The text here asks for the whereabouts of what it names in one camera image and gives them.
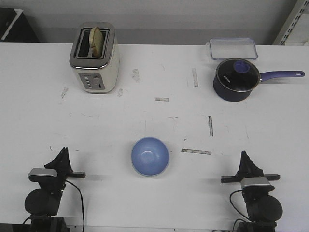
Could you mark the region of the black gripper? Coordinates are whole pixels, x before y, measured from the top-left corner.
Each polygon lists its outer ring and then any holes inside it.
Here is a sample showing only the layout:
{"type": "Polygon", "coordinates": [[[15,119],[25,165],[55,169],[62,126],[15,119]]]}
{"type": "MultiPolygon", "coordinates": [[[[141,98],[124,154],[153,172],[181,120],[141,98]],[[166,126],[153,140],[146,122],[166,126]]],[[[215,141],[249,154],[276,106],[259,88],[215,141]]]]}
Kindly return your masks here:
{"type": "Polygon", "coordinates": [[[249,194],[250,201],[253,199],[267,196],[275,187],[270,181],[280,180],[279,174],[266,174],[263,177],[244,177],[246,175],[264,175],[262,169],[258,168],[250,159],[246,151],[241,152],[239,169],[235,176],[222,176],[221,183],[240,183],[241,189],[230,194],[230,202],[232,203],[232,196],[236,192],[242,194],[249,194]]]}
{"type": "Polygon", "coordinates": [[[40,182],[41,189],[47,191],[53,196],[62,196],[65,189],[67,178],[85,178],[85,172],[74,172],[71,168],[69,150],[67,147],[62,148],[59,154],[45,168],[62,168],[66,171],[57,171],[57,178],[54,181],[40,182]]]}

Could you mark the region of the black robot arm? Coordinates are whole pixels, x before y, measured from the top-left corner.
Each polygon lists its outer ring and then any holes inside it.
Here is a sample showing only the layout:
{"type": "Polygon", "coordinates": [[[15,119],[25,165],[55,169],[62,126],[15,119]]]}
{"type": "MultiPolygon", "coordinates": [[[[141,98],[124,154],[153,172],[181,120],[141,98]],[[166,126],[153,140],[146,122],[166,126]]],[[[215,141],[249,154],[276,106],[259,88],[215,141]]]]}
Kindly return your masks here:
{"type": "Polygon", "coordinates": [[[30,213],[30,232],[70,232],[58,210],[68,178],[85,178],[84,172],[75,172],[71,168],[69,149],[64,147],[59,154],[43,168],[33,168],[28,179],[39,183],[39,188],[30,192],[24,202],[25,210],[30,213]]]}
{"type": "Polygon", "coordinates": [[[235,220],[233,232],[273,232],[283,215],[279,200],[269,193],[275,189],[270,181],[280,179],[278,174],[264,174],[250,159],[246,151],[241,152],[240,164],[234,176],[222,176],[221,183],[239,182],[240,190],[233,191],[229,196],[232,207],[242,216],[235,220]],[[247,216],[233,204],[232,196],[240,192],[243,196],[247,216]]]}

